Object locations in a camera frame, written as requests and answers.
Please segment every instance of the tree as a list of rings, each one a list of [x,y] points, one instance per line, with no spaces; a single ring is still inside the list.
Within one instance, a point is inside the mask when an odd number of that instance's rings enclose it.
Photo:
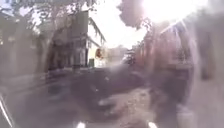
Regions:
[[[139,28],[143,21],[143,9],[141,6],[143,0],[122,0],[118,6],[121,11],[120,18],[127,25]]]

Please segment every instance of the sun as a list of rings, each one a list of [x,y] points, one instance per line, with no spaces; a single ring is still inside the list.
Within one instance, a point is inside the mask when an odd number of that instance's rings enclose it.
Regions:
[[[153,22],[180,20],[204,8],[207,0],[143,0],[144,17]]]

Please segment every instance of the sunlight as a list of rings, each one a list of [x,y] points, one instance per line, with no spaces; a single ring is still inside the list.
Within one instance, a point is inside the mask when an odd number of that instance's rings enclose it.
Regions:
[[[79,122],[78,125],[76,126],[76,128],[85,128],[86,124],[83,122]]]
[[[156,124],[153,122],[148,123],[149,128],[157,128]]]
[[[153,22],[180,20],[205,7],[207,0],[143,0],[144,17]]]

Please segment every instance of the windshield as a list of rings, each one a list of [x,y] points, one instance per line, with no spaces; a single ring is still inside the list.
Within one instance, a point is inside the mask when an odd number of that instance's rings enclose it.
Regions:
[[[0,127],[223,128],[223,4],[0,0]]]

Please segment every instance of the building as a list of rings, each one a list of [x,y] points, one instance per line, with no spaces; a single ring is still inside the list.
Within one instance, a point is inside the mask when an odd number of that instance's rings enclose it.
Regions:
[[[102,67],[103,59],[96,57],[96,51],[103,51],[106,39],[89,11],[69,15],[52,39],[49,66]]]

